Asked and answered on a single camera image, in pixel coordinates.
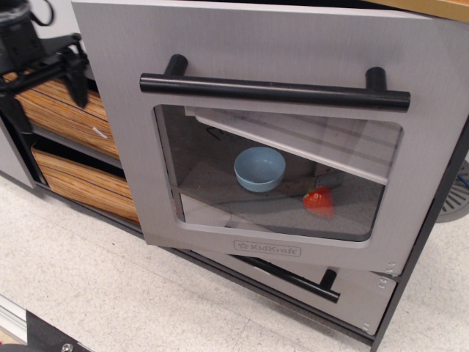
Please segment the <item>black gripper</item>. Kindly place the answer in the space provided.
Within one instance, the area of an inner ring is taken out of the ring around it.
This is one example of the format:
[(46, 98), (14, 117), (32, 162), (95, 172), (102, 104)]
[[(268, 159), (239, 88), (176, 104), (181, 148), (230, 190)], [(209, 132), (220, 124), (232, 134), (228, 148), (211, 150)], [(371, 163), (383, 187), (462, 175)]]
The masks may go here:
[(61, 78), (80, 108), (88, 103), (85, 70), (89, 64), (78, 33), (40, 39), (29, 18), (1, 22), (1, 74), (16, 73), (14, 81), (1, 83), (1, 113), (14, 129), (33, 134), (23, 107), (14, 95)]

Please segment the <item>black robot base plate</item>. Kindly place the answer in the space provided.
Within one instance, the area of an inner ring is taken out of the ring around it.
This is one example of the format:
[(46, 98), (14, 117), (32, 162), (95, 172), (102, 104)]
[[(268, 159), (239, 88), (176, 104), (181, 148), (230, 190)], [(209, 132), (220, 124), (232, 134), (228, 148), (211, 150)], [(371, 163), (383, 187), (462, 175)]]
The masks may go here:
[(37, 351), (90, 352), (81, 342), (26, 311), (27, 345)]

